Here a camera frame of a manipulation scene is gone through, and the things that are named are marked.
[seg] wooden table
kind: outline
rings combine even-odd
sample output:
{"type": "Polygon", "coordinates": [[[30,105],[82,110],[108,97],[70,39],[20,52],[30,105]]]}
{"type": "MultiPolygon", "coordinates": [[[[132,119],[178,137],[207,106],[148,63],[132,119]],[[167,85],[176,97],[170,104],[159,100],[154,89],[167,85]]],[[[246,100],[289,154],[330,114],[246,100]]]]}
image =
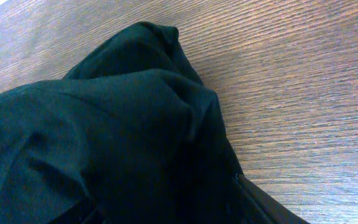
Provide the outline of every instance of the wooden table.
{"type": "Polygon", "coordinates": [[[358,0],[9,0],[0,92],[137,21],[179,28],[250,180],[309,222],[358,223],[358,0]]]}

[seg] fabric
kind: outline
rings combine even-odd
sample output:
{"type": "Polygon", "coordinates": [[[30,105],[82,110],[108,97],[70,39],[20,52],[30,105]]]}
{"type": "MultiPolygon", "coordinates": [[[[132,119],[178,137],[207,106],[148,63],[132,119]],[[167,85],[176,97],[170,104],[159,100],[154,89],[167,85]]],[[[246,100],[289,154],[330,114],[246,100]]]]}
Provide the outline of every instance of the fabric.
{"type": "Polygon", "coordinates": [[[0,223],[305,223],[246,181],[174,27],[0,94],[0,223]]]}

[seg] wooden floor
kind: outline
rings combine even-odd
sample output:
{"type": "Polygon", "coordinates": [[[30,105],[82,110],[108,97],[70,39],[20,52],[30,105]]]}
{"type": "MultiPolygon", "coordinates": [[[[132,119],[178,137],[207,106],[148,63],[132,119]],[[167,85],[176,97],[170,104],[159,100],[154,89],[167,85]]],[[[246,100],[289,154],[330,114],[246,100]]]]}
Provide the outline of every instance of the wooden floor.
{"type": "Polygon", "coordinates": [[[358,0],[9,0],[0,92],[137,21],[179,28],[250,180],[311,223],[358,223],[358,0]]]}

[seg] garment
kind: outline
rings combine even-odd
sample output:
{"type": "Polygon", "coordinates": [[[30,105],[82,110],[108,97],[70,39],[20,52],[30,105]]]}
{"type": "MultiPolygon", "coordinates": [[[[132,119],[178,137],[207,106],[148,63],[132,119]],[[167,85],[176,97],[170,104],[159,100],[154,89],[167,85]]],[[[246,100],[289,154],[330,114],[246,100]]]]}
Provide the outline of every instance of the garment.
{"type": "Polygon", "coordinates": [[[243,175],[174,27],[0,94],[0,223],[306,223],[243,175]]]}

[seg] dark teal cloth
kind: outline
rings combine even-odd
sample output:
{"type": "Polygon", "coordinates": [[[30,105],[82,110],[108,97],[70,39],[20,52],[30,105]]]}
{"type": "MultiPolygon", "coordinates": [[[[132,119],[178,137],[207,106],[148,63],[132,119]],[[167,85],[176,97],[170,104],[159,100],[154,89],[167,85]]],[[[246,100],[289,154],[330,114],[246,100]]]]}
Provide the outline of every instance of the dark teal cloth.
{"type": "Polygon", "coordinates": [[[0,94],[0,223],[75,205],[76,223],[92,205],[110,223],[253,223],[239,174],[218,97],[174,27],[134,24],[62,80],[0,94]]]}

